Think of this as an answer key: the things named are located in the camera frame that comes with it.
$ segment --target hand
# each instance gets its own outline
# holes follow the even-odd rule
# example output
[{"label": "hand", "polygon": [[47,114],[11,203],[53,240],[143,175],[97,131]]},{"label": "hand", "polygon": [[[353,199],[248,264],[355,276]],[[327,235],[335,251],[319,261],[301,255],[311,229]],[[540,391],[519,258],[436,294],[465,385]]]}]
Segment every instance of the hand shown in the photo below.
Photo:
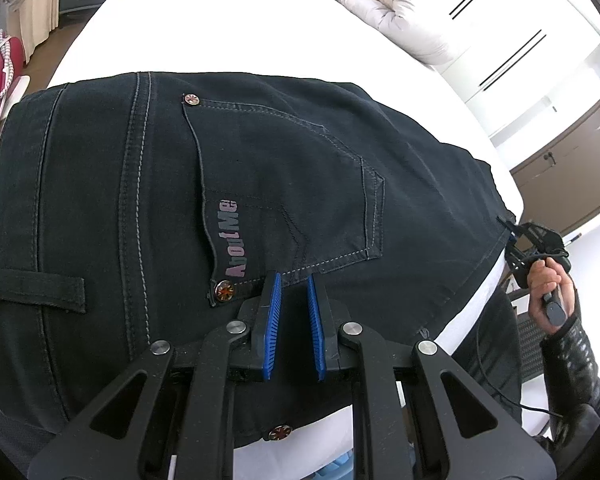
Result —
[{"label": "hand", "polygon": [[562,308],[567,317],[571,316],[576,304],[576,294],[571,278],[564,272],[561,264],[553,258],[547,258],[546,261],[538,260],[534,262],[526,277],[526,283],[529,286],[529,316],[543,332],[549,335],[555,334],[560,330],[560,327],[553,326],[549,322],[546,311],[542,306],[542,297],[560,286]]}]

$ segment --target embroidered logo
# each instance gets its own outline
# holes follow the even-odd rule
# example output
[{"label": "embroidered logo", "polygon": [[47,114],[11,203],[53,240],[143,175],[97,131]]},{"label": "embroidered logo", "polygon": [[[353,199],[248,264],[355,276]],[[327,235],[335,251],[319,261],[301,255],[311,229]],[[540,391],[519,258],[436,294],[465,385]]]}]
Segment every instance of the embroidered logo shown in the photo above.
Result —
[{"label": "embroidered logo", "polygon": [[238,227],[238,205],[233,200],[221,200],[218,209],[219,235],[226,240],[226,252],[230,257],[224,273],[227,276],[243,278],[247,258],[244,256],[244,242],[240,238]]}]

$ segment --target white bedsheet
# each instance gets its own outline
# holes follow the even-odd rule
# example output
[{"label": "white bedsheet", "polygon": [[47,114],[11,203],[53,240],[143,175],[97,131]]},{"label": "white bedsheet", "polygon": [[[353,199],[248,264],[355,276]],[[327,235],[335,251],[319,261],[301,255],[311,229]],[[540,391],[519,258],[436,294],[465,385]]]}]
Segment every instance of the white bedsheet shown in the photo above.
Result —
[{"label": "white bedsheet", "polygon": [[[522,197],[477,120],[442,77],[334,0],[107,0],[49,86],[126,72],[250,72],[353,82],[418,121],[441,142],[491,165],[518,218]],[[436,339],[451,353],[474,325],[504,268],[498,263]],[[280,442],[235,452],[235,479],[299,480],[352,447],[350,408]]]}]

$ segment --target brown cabinet door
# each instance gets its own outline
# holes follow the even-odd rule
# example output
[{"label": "brown cabinet door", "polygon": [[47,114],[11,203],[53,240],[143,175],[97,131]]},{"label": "brown cabinet door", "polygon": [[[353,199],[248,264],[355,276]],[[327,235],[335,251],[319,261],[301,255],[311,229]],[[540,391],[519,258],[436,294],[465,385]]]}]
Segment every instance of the brown cabinet door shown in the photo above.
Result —
[{"label": "brown cabinet door", "polygon": [[544,150],[512,171],[522,221],[565,235],[600,212],[600,102]]}]

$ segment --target back pocket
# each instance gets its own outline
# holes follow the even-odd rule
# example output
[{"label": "back pocket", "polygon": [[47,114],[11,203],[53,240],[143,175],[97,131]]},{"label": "back pocket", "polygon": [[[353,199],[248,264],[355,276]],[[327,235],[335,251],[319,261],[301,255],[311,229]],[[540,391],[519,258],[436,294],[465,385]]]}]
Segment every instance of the back pocket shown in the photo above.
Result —
[{"label": "back pocket", "polygon": [[183,106],[214,253],[212,304],[253,295],[269,269],[291,285],[381,256],[384,179],[326,128],[261,105]]}]

